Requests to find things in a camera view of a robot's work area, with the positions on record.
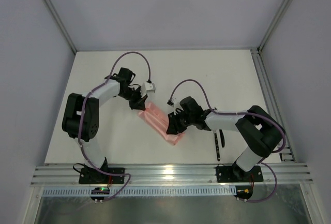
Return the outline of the pink cloth napkin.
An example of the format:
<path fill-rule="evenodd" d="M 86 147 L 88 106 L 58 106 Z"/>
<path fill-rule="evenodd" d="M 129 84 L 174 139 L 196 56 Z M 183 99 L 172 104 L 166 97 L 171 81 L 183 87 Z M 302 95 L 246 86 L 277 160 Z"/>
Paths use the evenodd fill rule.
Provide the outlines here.
<path fill-rule="evenodd" d="M 153 102 L 148 101 L 145 104 L 145 110 L 138 113 L 138 117 L 156 131 L 166 142 L 175 146 L 184 136 L 167 134 L 169 127 L 168 116 Z"/>

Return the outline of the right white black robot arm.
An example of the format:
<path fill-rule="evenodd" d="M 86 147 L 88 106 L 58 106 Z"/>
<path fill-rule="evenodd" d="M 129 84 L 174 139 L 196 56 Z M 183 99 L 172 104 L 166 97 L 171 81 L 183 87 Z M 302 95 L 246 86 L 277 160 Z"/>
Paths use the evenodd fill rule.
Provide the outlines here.
<path fill-rule="evenodd" d="M 217 167 L 219 183 L 262 182 L 258 163 L 275 151 L 276 146 L 285 142 L 285 130 L 261 107 L 252 106 L 246 112 L 225 113 L 214 109 L 202 109 L 190 96 L 175 103 L 168 114 L 167 134 L 178 135 L 189 126 L 205 131 L 235 131 L 241 134 L 247 144 L 246 149 L 230 166 Z"/>

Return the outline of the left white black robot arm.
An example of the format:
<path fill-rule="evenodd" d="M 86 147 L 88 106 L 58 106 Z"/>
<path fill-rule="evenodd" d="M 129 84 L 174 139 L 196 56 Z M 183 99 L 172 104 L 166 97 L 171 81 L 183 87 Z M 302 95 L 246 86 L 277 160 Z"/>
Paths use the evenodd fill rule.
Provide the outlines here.
<path fill-rule="evenodd" d="M 97 141 L 99 109 L 118 96 L 128 101 L 130 109 L 144 111 L 148 93 L 155 91 L 151 79 L 134 87 L 132 82 L 135 77 L 136 74 L 130 69 L 121 68 L 119 73 L 109 75 L 88 93 L 71 93 L 68 96 L 62 130 L 76 139 L 88 172 L 109 175 L 107 159 L 102 155 Z"/>

